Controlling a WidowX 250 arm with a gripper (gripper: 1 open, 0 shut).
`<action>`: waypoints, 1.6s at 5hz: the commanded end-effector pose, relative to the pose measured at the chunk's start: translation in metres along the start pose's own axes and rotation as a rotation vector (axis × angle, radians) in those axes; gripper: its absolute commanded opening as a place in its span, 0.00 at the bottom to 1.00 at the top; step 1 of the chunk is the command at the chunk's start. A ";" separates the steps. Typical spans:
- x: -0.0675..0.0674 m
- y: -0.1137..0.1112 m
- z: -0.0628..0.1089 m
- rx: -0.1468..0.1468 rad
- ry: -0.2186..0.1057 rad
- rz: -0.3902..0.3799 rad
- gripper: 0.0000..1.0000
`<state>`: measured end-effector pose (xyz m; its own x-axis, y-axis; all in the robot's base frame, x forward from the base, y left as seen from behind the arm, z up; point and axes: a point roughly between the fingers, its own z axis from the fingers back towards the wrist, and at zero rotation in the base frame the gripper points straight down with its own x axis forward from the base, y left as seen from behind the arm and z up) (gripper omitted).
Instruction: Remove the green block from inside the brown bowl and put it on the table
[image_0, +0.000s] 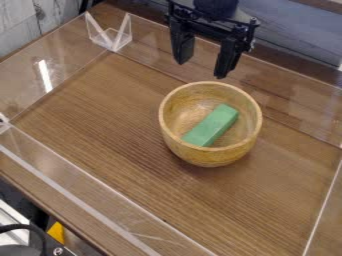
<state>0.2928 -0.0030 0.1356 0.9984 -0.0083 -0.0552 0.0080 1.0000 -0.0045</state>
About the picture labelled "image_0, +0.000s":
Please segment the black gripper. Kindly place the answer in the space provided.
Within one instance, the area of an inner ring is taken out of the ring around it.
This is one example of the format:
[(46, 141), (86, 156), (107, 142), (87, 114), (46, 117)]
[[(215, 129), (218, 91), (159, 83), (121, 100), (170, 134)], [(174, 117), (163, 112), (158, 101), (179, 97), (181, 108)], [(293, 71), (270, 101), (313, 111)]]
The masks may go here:
[(221, 41), (214, 76), (235, 69), (243, 50), (254, 47), (261, 21), (239, 8), (239, 0), (167, 0), (173, 55), (183, 65), (194, 55), (195, 36)]

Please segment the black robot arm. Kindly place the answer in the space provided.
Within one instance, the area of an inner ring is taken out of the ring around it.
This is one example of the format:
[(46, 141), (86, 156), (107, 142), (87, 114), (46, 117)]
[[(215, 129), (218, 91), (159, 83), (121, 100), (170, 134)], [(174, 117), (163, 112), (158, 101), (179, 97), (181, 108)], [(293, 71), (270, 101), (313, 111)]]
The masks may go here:
[(167, 0), (166, 19), (178, 64), (194, 56), (195, 37), (221, 43), (214, 76), (223, 79), (235, 69), (243, 52), (254, 48), (259, 20), (239, 9), (239, 0)]

